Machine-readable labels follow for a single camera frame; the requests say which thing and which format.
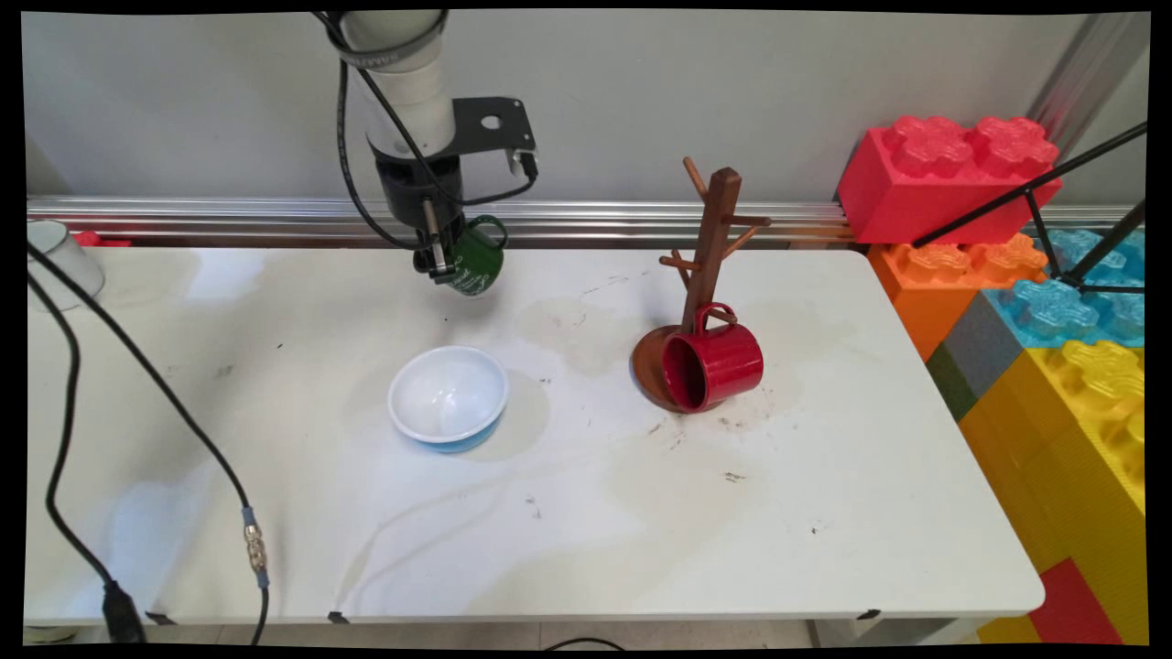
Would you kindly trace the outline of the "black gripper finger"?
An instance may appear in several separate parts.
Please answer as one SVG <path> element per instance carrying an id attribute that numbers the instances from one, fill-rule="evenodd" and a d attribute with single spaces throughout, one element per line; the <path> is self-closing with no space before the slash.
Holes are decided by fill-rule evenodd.
<path id="1" fill-rule="evenodd" d="M 440 236 L 431 246 L 414 252 L 414 270 L 432 283 L 451 283 L 457 276 L 455 238 Z"/>

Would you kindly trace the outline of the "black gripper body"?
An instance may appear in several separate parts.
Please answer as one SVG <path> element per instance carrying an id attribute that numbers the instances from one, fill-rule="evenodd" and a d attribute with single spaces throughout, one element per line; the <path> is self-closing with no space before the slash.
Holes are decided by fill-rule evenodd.
<path id="1" fill-rule="evenodd" d="M 394 220 L 402 222 L 416 233 L 416 242 L 398 242 L 384 229 L 377 233 L 398 249 L 418 250 L 438 233 L 440 246 L 450 254 L 454 243 L 463 232 L 463 210 L 450 197 L 463 196 L 463 172 L 457 155 L 430 156 L 427 167 L 435 178 L 428 177 L 423 164 L 413 156 L 398 158 L 386 152 L 375 154 L 375 167 L 384 188 L 384 198 Z"/>

